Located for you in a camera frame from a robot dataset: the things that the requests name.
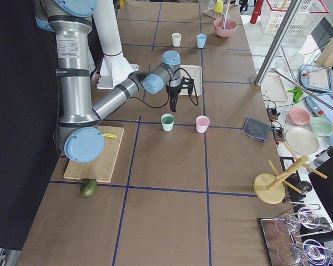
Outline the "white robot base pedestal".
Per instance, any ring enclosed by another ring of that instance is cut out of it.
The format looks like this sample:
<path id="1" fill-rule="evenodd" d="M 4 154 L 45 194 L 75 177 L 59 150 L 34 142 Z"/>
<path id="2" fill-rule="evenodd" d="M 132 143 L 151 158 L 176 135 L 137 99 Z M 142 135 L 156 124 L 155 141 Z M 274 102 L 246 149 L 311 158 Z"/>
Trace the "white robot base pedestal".
<path id="1" fill-rule="evenodd" d="M 93 13 L 103 61 L 97 87 L 110 90 L 123 82 L 135 69 L 123 54 L 112 0 L 98 0 Z"/>

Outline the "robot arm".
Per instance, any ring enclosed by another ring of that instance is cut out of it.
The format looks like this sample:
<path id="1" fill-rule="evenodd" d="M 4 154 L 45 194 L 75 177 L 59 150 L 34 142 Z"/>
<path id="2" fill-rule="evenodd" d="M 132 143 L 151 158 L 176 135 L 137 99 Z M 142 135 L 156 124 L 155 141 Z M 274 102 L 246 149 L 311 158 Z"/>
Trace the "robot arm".
<path id="1" fill-rule="evenodd" d="M 123 55 L 112 1 L 35 1 L 35 10 L 37 26 L 55 34 L 56 76 L 63 102 L 55 144 L 70 160 L 86 163 L 102 153 L 104 137 L 98 124 L 140 89 L 151 94 L 166 89 L 171 111 L 176 110 L 183 89 L 196 94 L 193 79 L 181 75 L 180 55 L 174 50 L 164 52 L 161 63 L 151 71 L 131 67 Z M 92 29 L 97 30 L 112 82 L 111 92 L 95 103 L 91 100 L 88 47 Z"/>

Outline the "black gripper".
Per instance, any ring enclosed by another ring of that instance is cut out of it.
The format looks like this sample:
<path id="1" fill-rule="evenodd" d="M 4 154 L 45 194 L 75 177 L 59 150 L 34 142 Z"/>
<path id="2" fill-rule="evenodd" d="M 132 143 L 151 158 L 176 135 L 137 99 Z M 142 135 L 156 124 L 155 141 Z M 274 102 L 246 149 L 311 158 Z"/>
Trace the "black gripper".
<path id="1" fill-rule="evenodd" d="M 178 95 L 182 89 L 186 89 L 189 96 L 192 95 L 194 90 L 194 80 L 192 78 L 180 77 L 176 80 L 172 80 L 166 85 L 167 93 L 170 96 L 169 106 L 170 111 L 176 112 L 176 106 L 178 101 Z"/>

